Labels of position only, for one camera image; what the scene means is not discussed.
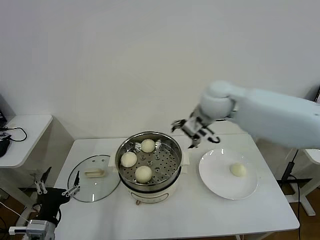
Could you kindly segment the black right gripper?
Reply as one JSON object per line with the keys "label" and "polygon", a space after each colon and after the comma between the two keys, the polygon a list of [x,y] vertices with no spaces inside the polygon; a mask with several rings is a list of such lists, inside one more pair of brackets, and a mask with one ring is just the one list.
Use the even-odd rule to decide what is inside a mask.
{"label": "black right gripper", "polygon": [[183,130],[191,139],[191,144],[188,149],[197,148],[202,137],[212,137],[213,132],[203,123],[201,117],[192,112],[187,120],[175,120],[171,124],[171,132],[175,130]]}

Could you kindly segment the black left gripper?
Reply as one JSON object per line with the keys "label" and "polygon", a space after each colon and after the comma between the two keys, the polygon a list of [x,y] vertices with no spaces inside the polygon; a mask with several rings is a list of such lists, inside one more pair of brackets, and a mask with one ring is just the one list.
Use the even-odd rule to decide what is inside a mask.
{"label": "black left gripper", "polygon": [[62,214],[60,206],[67,203],[67,197],[73,197],[80,191],[80,172],[78,171],[74,183],[67,190],[62,188],[46,189],[46,181],[52,167],[50,166],[41,176],[40,180],[35,180],[35,188],[37,191],[37,204],[40,205],[40,210],[37,215],[37,220],[48,222],[59,222]]}

